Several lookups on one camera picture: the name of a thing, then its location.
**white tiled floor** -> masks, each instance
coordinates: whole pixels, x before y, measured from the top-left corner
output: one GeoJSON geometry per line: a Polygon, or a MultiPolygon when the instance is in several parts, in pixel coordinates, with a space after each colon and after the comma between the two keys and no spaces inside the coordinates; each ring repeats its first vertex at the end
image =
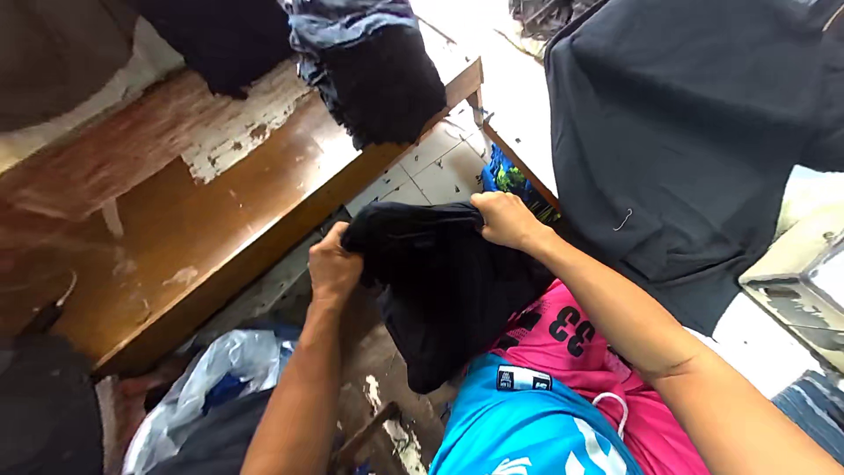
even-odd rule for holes
{"type": "Polygon", "coordinates": [[[484,161],[466,142],[449,150],[414,176],[422,194],[434,205],[466,201],[482,191],[480,171],[484,161]]]}
{"type": "Polygon", "coordinates": [[[375,200],[409,205],[467,200],[482,189],[480,171],[489,160],[488,143],[463,102],[397,165],[348,202],[346,210],[355,216],[375,200]]]}

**peeling paint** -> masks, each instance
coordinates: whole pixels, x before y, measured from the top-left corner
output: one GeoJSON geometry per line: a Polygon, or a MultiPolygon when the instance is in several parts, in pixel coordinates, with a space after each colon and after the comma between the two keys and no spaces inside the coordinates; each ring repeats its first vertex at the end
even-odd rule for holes
{"type": "Polygon", "coordinates": [[[114,248],[115,266],[111,270],[113,276],[125,276],[132,274],[138,270],[138,263],[127,257],[126,249],[121,247],[114,248]]]}
{"type": "Polygon", "coordinates": [[[219,119],[181,154],[193,179],[209,183],[246,158],[287,122],[310,91],[296,75],[295,64],[285,61],[254,83],[245,101],[220,98],[219,119]]]}
{"type": "MultiPolygon", "coordinates": [[[[378,395],[378,379],[372,374],[366,376],[364,396],[372,405],[373,414],[381,408],[381,397],[378,395]]],[[[406,431],[399,421],[387,420],[381,425],[390,436],[393,453],[402,462],[402,467],[408,475],[427,475],[428,470],[422,463],[422,445],[416,433],[406,431]]]]}
{"type": "Polygon", "coordinates": [[[179,269],[178,272],[173,274],[173,276],[166,281],[161,282],[162,286],[169,286],[170,284],[189,284],[191,281],[199,275],[199,271],[196,267],[190,266],[185,267],[183,269],[179,269]]]}

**printed number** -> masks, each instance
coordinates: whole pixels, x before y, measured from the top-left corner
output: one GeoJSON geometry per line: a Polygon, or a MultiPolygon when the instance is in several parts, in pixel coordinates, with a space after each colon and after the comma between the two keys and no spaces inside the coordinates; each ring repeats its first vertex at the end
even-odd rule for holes
{"type": "Polygon", "coordinates": [[[569,340],[566,349],[568,349],[571,356],[579,357],[583,354],[583,347],[581,346],[583,342],[592,341],[592,338],[595,336],[595,327],[588,321],[581,322],[580,312],[576,308],[564,307],[557,314],[557,319],[549,325],[548,332],[555,340],[564,342],[569,337],[569,334],[564,329],[568,324],[575,327],[575,334],[569,340]]]}
{"type": "Polygon", "coordinates": [[[575,335],[569,340],[568,348],[571,356],[579,357],[583,354],[581,344],[584,341],[592,341],[595,336],[595,327],[589,322],[583,322],[575,328],[575,335]]]}
{"type": "Polygon", "coordinates": [[[564,307],[557,314],[557,319],[551,322],[551,325],[549,325],[548,332],[551,334],[551,336],[554,337],[555,340],[563,342],[566,338],[569,337],[569,334],[565,333],[563,327],[569,323],[571,323],[572,325],[576,325],[579,321],[580,312],[578,312],[576,308],[564,307]]]}

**white plastic bag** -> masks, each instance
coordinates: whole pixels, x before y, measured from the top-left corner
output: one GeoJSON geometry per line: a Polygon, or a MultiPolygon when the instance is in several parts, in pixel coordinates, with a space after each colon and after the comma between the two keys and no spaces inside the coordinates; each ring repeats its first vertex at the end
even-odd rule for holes
{"type": "Polygon", "coordinates": [[[226,374],[246,382],[238,397],[274,387],[295,342],[270,330],[232,330],[188,366],[143,420],[123,459],[124,475],[144,475],[174,456],[202,417],[205,396],[226,374]]]}

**pile of clothes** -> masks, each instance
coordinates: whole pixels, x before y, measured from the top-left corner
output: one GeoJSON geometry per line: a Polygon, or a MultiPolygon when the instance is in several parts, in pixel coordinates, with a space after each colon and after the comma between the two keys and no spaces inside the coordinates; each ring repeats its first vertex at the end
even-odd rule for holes
{"type": "Polygon", "coordinates": [[[446,106],[407,0],[293,0],[290,44],[300,77],[319,89],[354,147],[415,142],[446,106]]]}

